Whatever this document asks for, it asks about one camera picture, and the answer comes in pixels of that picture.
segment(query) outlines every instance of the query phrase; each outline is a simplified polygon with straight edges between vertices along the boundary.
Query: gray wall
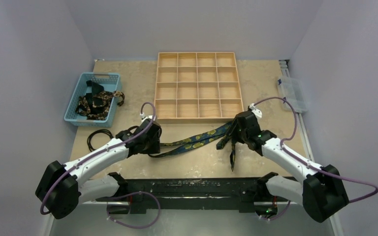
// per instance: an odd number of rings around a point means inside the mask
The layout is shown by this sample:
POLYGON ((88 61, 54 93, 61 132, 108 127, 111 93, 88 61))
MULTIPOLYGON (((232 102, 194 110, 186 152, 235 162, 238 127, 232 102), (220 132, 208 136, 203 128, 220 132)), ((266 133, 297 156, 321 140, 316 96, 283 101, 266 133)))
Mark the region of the gray wall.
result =
MULTIPOLYGON (((316 161, 378 184, 378 0, 324 1, 290 61, 311 106, 316 161)), ((351 198, 372 188, 346 184, 351 198)), ((378 235, 378 194, 340 211, 347 235, 378 235)))
POLYGON ((287 59, 322 0, 65 0, 92 56, 157 59, 165 51, 234 51, 287 59))
POLYGON ((62 0, 0 0, 0 236, 38 235, 35 188, 69 157, 76 129, 63 114, 91 63, 62 0))

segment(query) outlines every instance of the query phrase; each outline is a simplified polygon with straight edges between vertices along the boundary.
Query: wooden tray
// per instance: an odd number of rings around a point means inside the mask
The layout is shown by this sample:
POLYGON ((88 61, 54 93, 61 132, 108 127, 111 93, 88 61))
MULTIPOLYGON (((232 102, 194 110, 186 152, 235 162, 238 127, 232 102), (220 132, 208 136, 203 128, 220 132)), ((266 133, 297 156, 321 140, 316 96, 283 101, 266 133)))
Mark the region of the wooden tray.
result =
POLYGON ((228 121, 243 111, 234 53, 159 53, 155 106, 162 121, 228 121))

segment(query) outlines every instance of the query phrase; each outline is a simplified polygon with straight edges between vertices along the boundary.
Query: beige tabletop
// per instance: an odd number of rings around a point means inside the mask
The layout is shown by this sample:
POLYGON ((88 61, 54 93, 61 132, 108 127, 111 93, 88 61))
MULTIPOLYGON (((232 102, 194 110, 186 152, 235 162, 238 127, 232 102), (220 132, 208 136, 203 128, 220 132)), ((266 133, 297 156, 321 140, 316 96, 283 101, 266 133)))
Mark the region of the beige tabletop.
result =
MULTIPOLYGON (((108 128, 114 135, 140 124, 139 110, 143 102, 154 100, 156 81, 156 61, 97 61, 94 72, 116 72, 121 75, 122 92, 126 99, 123 106, 117 108, 114 123, 108 128)), ((277 60, 238 60, 238 73, 244 106, 277 96, 277 77, 282 75, 277 60)), ((294 119, 292 112, 283 110, 281 102, 270 100, 258 105, 263 112, 260 127, 268 129, 278 137, 292 134, 294 119)), ((151 114, 150 106, 144 112, 151 114)), ((161 124, 161 142, 178 141, 192 135, 217 128, 221 124, 161 124)), ((86 139, 100 127, 78 127, 70 160, 78 159, 89 153, 86 139)), ((94 148, 109 141, 104 134, 97 134, 92 139, 94 148)), ((260 177, 269 172, 282 176, 291 176, 273 161, 249 150, 246 145, 237 144, 237 159, 234 172, 231 171, 229 155, 231 145, 223 150, 216 150, 217 141, 180 155, 165 158, 150 158, 147 155, 135 155, 115 163, 94 178, 105 176, 109 172, 119 172, 124 178, 204 178, 204 177, 260 177)), ((304 146, 299 133, 286 144, 305 156, 304 146)))

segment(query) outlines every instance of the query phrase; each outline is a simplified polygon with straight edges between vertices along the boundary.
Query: purple wire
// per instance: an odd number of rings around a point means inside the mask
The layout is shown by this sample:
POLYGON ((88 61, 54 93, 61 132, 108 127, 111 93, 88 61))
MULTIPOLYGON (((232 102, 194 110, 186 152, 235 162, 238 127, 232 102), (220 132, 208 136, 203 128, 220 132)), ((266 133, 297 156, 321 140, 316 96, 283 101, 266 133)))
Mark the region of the purple wire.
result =
POLYGON ((108 215, 108 219, 110 219, 112 222, 115 222, 117 224, 120 224, 122 226, 125 226, 125 227, 128 227, 128 228, 131 228, 131 229, 137 229, 137 230, 140 230, 140 229, 145 229, 145 228, 148 228, 150 226, 152 226, 153 224, 155 224, 158 220, 158 218, 160 217, 160 213, 161 213, 161 208, 160 208, 160 202, 158 201, 158 199, 151 193, 148 193, 148 192, 134 192, 134 193, 129 193, 129 194, 126 194, 126 195, 123 195, 123 196, 120 196, 120 197, 114 197, 114 198, 108 198, 109 200, 119 200, 119 199, 122 199, 122 198, 126 198, 126 197, 129 197, 129 196, 133 196, 133 195, 140 195, 140 194, 145 194, 145 195, 149 195, 150 197, 152 197, 155 202, 157 203, 157 207, 158 207, 158 211, 157 211, 157 215, 156 217, 154 218, 154 220, 150 223, 150 224, 147 224, 147 225, 143 225, 143 226, 134 226, 134 225, 129 225, 129 224, 126 224, 126 223, 123 223, 121 221, 118 221, 114 218, 112 218, 110 215, 109 215, 109 211, 108 211, 108 206, 106 207, 106 214, 108 215))
MULTIPOLYGON (((298 156, 296 156, 296 155, 293 154, 292 152, 288 151, 288 150, 283 146, 283 143, 284 143, 286 140, 287 140, 287 141, 292 140, 293 137, 295 136, 295 133, 296 133, 296 126, 297 126, 298 121, 297 121, 297 117, 296 117, 295 109, 292 107, 292 105, 291 105, 288 101, 286 101, 285 99, 280 98, 280 97, 269 97, 269 98, 266 98, 266 99, 263 99, 263 100, 261 100, 261 101, 256 102, 254 105, 257 105, 257 104, 259 104, 259 103, 262 103, 262 102, 267 101, 267 100, 270 100, 270 99, 279 99, 279 100, 282 100, 283 102, 285 102, 285 103, 290 107, 290 109, 292 110, 292 112, 293 112, 293 117, 295 118, 295 128, 293 129, 292 136, 290 136, 289 138, 284 138, 284 139, 282 139, 281 142, 280 142, 280 145, 281 145, 283 151, 285 151, 287 154, 289 154, 291 157, 293 157, 295 160, 301 162, 302 164, 304 164, 304 165, 308 165, 306 161, 302 160, 301 158, 299 158, 298 156)), ((368 194, 366 194, 366 195, 364 195, 364 196, 361 196, 361 197, 355 198, 355 199, 351 199, 351 200, 349 201, 349 203, 355 203, 355 202, 361 201, 361 200, 363 200, 363 199, 366 199, 366 198, 371 197, 371 196, 373 196, 374 194, 378 193, 378 187, 377 187, 375 184, 372 184, 372 183, 369 183, 369 182, 366 182, 366 181, 361 181, 361 180, 358 180, 358 179, 353 179, 353 178, 348 178, 348 177, 343 177, 343 176, 335 175, 335 174, 332 174, 332 173, 329 173, 329 172, 323 171, 323 170, 321 170, 321 169, 318 169, 318 168, 316 168, 316 167, 314 167, 314 166, 311 166, 311 165, 309 166, 309 168, 312 169, 312 170, 314 170, 314 171, 317 171, 317 172, 319 172, 319 173, 321 173, 321 174, 324 174, 324 175, 327 175, 327 176, 330 176, 330 177, 333 177, 333 178, 337 178, 337 179, 345 180, 345 181, 348 181, 348 182, 353 182, 353 183, 359 183, 359 184, 363 184, 363 185, 368 185, 368 186, 371 186, 371 187, 375 188, 375 190, 374 190, 373 192, 368 193, 368 194)))
POLYGON ((281 217, 281 216, 286 212, 286 210, 289 208, 289 206, 290 206, 290 201, 287 201, 287 205, 286 205, 286 207, 281 211, 280 214, 277 214, 277 215, 276 215, 275 217, 273 217, 273 218, 267 218, 267 220, 272 221, 272 220, 276 220, 277 218, 281 217))
MULTIPOLYGON (((116 147, 119 147, 119 146, 122 146, 122 145, 125 145, 127 144, 128 142, 131 142, 132 140, 138 138, 140 135, 144 134, 145 132, 147 132, 147 130, 151 127, 151 125, 153 124, 153 120, 156 119, 156 108, 154 107, 153 103, 151 102, 145 102, 143 103, 143 105, 141 106, 141 110, 140 110, 140 113, 142 114, 143 113, 143 108, 145 105, 149 104, 152 108, 153 108, 153 118, 150 120, 149 124, 141 131, 139 132, 137 135, 131 137, 130 139, 127 139, 123 142, 120 142, 119 144, 115 144, 115 145, 112 145, 110 146, 108 149, 112 149, 112 148, 116 148, 116 147)), ((102 154, 104 152, 106 152, 107 150, 106 149, 102 149, 102 150, 99 150, 95 153, 92 153, 91 155, 89 155, 88 157, 84 158, 83 160, 79 161, 77 163, 77 167, 81 166, 83 163, 89 161, 90 159, 94 158, 95 156, 98 156, 99 154, 102 154)), ((46 195, 44 196, 44 199, 41 203, 41 207, 40 207, 40 213, 42 215, 47 215, 50 213, 50 211, 48 212, 45 212, 44 211, 44 207, 47 203, 47 200, 48 198, 50 197, 50 194, 53 192, 53 190, 56 188, 57 184, 59 184, 59 182, 64 178, 66 177, 66 175, 68 175, 70 172, 72 172, 73 170, 75 169, 75 167, 71 167, 70 169, 68 169, 66 172, 64 172, 54 183, 53 185, 51 185, 50 189, 47 191, 46 195)))

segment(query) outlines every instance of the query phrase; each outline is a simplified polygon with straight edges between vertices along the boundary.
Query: purple cable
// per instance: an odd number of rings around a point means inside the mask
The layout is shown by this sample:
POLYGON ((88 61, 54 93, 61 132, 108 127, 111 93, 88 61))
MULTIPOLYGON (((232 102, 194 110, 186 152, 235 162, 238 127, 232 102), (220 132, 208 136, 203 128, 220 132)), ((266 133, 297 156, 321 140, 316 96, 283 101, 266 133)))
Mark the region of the purple cable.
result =
POLYGON ((108 206, 106 207, 106 214, 108 215, 108 219, 110 219, 112 222, 115 222, 117 224, 120 224, 122 226, 125 226, 125 227, 128 227, 128 228, 131 228, 131 229, 137 229, 137 230, 140 230, 140 229, 145 229, 145 228, 148 228, 150 226, 152 226, 153 224, 155 224, 158 220, 158 218, 160 217, 160 212, 161 212, 161 209, 160 209, 160 202, 158 201, 158 199, 151 193, 148 193, 148 192, 134 192, 134 193, 129 193, 129 194, 126 194, 126 195, 123 195, 123 196, 120 196, 120 197, 114 197, 114 198, 109 198, 109 200, 119 200, 121 198, 126 198, 126 197, 129 197, 129 196, 133 196, 133 195, 137 195, 137 194, 145 194, 145 195, 149 195, 150 197, 152 197, 155 202, 157 203, 157 207, 158 207, 158 212, 157 212, 157 215, 156 217, 154 218, 154 220, 150 223, 150 224, 147 224, 147 225, 143 225, 143 226, 134 226, 134 225, 129 225, 129 224, 126 224, 126 223, 123 223, 121 221, 118 221, 114 218, 112 218, 110 215, 109 215, 109 211, 108 211, 108 206))
MULTIPOLYGON (((141 131, 139 132, 137 135, 131 137, 130 139, 127 139, 125 140, 124 142, 120 142, 119 144, 115 144, 115 145, 112 145, 109 147, 109 149, 111 148, 116 148, 116 147, 119 147, 121 145, 125 145, 127 144, 128 142, 131 142, 132 140, 138 138, 140 135, 144 134, 145 132, 147 132, 147 130, 152 126, 153 124, 153 120, 156 119, 156 108, 154 107, 154 105, 151 103, 151 102, 145 102, 143 103, 143 105, 141 106, 141 110, 140 110, 140 113, 142 114, 143 113, 143 108, 145 105, 149 104, 152 108, 153 108, 153 118, 150 120, 149 124, 141 131)), ((88 157, 84 158, 83 160, 79 161, 77 163, 77 167, 83 165, 83 163, 89 161, 90 159, 94 158, 95 156, 98 156, 99 154, 102 154, 106 152, 106 149, 102 149, 102 150, 99 150, 95 153, 92 153, 91 155, 89 155, 88 157)), ((48 198, 50 197, 50 194, 53 192, 53 190, 56 188, 57 184, 59 184, 59 182, 64 178, 66 177, 66 175, 68 175, 70 172, 72 172, 73 170, 75 169, 75 167, 71 167, 70 169, 68 169, 66 172, 64 172, 54 183, 53 185, 51 185, 50 189, 47 191, 46 195, 44 196, 44 199, 41 203, 41 207, 40 207, 40 213, 42 215, 47 215, 50 213, 50 211, 48 212, 45 212, 44 211, 44 207, 47 203, 47 200, 48 198)))
POLYGON ((287 201, 287 205, 286 205, 286 207, 281 211, 280 214, 276 215, 276 216, 273 217, 273 218, 267 218, 267 220, 268 220, 268 221, 272 221, 272 220, 276 220, 277 218, 281 217, 281 216, 286 212, 286 210, 289 208, 289 206, 290 206, 290 201, 287 201))
MULTIPOLYGON (((292 152, 288 151, 285 147, 283 147, 283 143, 284 143, 286 140, 288 140, 288 141, 289 141, 289 140, 292 140, 293 137, 295 136, 295 133, 296 133, 296 126, 297 126, 298 121, 297 121, 297 117, 296 117, 296 112, 295 112, 294 108, 292 107, 292 105, 291 105, 288 101, 286 101, 285 99, 280 98, 280 97, 269 97, 269 98, 266 98, 266 99, 263 99, 263 100, 261 100, 261 101, 256 102, 254 105, 257 105, 257 104, 259 104, 259 103, 262 103, 262 102, 267 101, 267 100, 270 100, 270 99, 279 99, 279 100, 282 100, 283 102, 285 102, 285 103, 290 107, 290 109, 292 110, 292 112, 293 112, 293 117, 295 118, 295 128, 293 129, 293 134, 292 134, 292 136, 289 137, 289 138, 284 138, 284 139, 281 140, 281 143, 280 143, 280 144, 281 144, 282 149, 283 149, 287 154, 289 154, 291 157, 293 157, 295 160, 301 162, 301 163, 304 164, 304 165, 308 165, 306 161, 302 160, 301 158, 299 158, 298 156, 296 156, 296 155, 293 154, 292 152)), ((371 196, 373 196, 374 194, 378 193, 378 187, 377 187, 376 185, 372 184, 372 183, 369 183, 369 182, 366 182, 366 181, 357 180, 357 179, 353 179, 353 178, 348 178, 348 177, 338 176, 338 175, 335 175, 335 174, 332 174, 332 173, 329 173, 329 172, 323 171, 323 170, 321 170, 321 169, 318 169, 318 168, 316 168, 316 167, 314 167, 314 166, 311 166, 311 165, 309 166, 309 168, 312 169, 312 170, 314 170, 314 171, 317 171, 317 172, 319 172, 319 173, 321 173, 321 174, 324 174, 324 175, 327 175, 327 176, 330 176, 330 177, 333 177, 333 178, 337 178, 337 179, 341 179, 341 180, 345 180, 345 181, 353 182, 353 183, 359 183, 359 184, 363 184, 363 185, 367 185, 367 186, 371 186, 371 187, 375 188, 375 190, 374 190, 373 192, 368 193, 368 194, 366 194, 366 195, 364 195, 364 196, 361 196, 361 197, 355 198, 355 199, 351 199, 351 200, 349 201, 349 203, 355 203, 355 202, 361 201, 361 200, 363 200, 363 199, 366 199, 366 198, 371 197, 371 196)))

